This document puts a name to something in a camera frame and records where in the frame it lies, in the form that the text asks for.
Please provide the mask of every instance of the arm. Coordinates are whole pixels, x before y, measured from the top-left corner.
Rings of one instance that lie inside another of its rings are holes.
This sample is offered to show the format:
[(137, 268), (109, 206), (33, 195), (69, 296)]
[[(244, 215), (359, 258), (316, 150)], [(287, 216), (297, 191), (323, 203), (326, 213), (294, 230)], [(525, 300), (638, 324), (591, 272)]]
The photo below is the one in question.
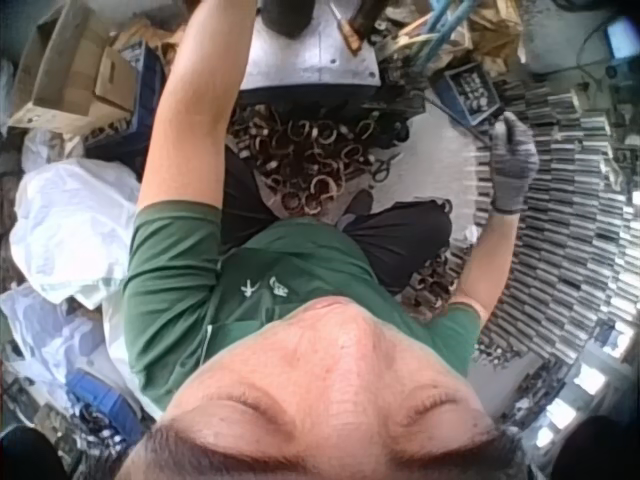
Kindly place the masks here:
[(244, 78), (256, 0), (205, 0), (189, 21), (156, 112), (139, 208), (222, 206), (227, 125)]
[(156, 114), (123, 309), (131, 370), (161, 409), (200, 366), (213, 321), (225, 134), (255, 6), (205, 0), (198, 7)]
[(520, 215), (491, 215), (471, 252), (451, 303), (471, 304), (483, 324), (488, 320), (511, 269)]
[(505, 287), (529, 184), (538, 171), (531, 131), (506, 113), (493, 132), (493, 212), (471, 253), (452, 303), (467, 303), (488, 320)]

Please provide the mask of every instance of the metal plate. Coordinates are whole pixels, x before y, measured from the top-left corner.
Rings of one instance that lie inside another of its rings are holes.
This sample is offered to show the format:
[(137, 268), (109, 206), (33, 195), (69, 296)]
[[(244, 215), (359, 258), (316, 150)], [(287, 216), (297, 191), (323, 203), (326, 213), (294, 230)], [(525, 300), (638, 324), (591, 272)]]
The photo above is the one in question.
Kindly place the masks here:
[[(343, 17), (349, 18), (358, 0), (334, 0), (334, 3)], [(365, 43), (354, 57), (325, 1), (316, 3), (311, 25), (293, 40), (266, 28), (258, 16), (241, 90), (316, 85), (379, 87), (373, 47)]]

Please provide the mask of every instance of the green t-shirt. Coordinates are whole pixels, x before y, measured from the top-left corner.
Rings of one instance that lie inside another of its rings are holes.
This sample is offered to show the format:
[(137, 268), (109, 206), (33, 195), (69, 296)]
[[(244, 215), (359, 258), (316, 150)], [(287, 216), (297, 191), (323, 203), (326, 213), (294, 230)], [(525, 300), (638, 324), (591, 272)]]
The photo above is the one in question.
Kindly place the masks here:
[(124, 285), (125, 339), (142, 392), (164, 410), (215, 354), (310, 300), (352, 299), (465, 375), (480, 317), (452, 305), (419, 325), (382, 288), (348, 236), (311, 219), (277, 222), (221, 253), (219, 209), (162, 202), (138, 213)]

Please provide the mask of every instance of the sleeve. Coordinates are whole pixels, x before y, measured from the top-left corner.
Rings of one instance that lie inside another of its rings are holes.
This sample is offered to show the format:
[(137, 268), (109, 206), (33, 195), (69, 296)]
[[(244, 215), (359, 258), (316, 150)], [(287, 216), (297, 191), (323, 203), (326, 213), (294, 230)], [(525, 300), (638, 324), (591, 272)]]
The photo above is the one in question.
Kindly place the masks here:
[(427, 326), (433, 350), (463, 377), (482, 329), (480, 314), (470, 305), (450, 304)]
[(123, 287), (125, 342), (141, 391), (161, 409), (197, 369), (220, 275), (220, 210), (169, 201), (138, 213)]

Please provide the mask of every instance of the blue pipe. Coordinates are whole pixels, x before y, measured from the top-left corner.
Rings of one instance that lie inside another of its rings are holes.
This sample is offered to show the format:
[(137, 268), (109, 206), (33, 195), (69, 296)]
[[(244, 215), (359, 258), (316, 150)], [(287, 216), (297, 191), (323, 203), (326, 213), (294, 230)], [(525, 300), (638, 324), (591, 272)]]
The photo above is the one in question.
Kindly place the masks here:
[(453, 14), (438, 37), (431, 42), (427, 51), (418, 59), (418, 67), (420, 70), (424, 70), (429, 62), (436, 57), (442, 46), (451, 38), (456, 28), (471, 14), (471, 11), (476, 6), (476, 2), (477, 0), (463, 0), (462, 5), (456, 10), (456, 13)]
[(429, 18), (429, 21), (425, 25), (423, 33), (432, 33), (438, 25), (440, 25), (440, 22), (451, 6), (451, 0), (431, 0), (431, 6), (433, 8), (433, 15), (431, 15), (431, 18)]

